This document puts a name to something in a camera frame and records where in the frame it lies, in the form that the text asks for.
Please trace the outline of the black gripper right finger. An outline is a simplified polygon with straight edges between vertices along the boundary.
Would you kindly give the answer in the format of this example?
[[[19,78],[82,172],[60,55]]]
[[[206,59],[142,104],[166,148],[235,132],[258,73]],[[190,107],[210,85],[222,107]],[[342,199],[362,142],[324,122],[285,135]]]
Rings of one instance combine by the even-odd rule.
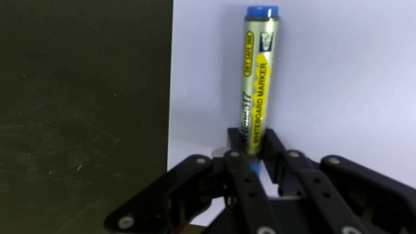
[[[339,155],[314,161],[267,130],[281,234],[416,234],[416,189]]]

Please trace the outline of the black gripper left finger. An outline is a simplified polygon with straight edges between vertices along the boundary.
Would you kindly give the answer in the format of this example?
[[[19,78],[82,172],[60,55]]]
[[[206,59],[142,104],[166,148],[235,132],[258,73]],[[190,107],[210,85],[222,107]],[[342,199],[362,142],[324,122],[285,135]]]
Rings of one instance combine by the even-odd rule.
[[[274,203],[246,158],[238,129],[220,158],[190,155],[112,211],[110,234],[181,234],[222,198],[225,208],[203,234],[281,234]]]

